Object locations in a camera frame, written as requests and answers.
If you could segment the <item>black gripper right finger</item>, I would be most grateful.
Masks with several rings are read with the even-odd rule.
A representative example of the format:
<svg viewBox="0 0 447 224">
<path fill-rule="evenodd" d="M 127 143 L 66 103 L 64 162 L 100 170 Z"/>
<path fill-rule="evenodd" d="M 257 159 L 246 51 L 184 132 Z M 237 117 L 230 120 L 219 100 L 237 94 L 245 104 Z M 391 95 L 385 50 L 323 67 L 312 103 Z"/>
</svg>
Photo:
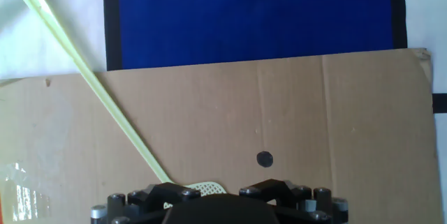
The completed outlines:
<svg viewBox="0 0 447 224">
<path fill-rule="evenodd" d="M 279 223 L 348 224 L 349 204 L 325 187 L 298 186 L 268 179 L 239 190 L 240 197 L 263 202 Z"/>
</svg>

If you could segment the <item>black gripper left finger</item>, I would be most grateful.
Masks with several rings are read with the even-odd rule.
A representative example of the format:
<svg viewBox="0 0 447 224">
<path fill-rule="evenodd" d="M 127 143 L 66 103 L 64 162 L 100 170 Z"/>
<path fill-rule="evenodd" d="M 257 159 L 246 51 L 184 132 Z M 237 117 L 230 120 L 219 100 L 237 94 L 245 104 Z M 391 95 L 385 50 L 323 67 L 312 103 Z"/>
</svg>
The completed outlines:
<svg viewBox="0 0 447 224">
<path fill-rule="evenodd" d="M 162 223 L 168 211 L 166 204 L 173 206 L 200 196 L 198 189 L 170 182 L 151 184 L 126 195 L 113 193 L 107 197 L 106 203 L 91 207 L 90 223 Z"/>
</svg>

